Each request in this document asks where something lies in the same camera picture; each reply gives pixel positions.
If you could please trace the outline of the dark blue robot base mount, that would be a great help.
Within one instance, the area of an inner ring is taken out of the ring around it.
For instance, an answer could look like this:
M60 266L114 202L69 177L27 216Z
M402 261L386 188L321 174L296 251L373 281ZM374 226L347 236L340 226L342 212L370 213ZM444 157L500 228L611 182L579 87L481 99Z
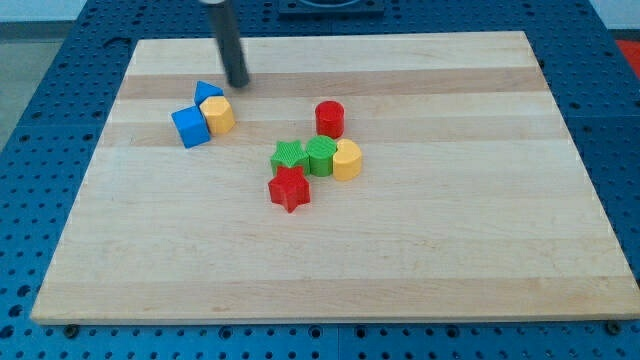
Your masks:
M277 0L281 16L380 15L384 0Z

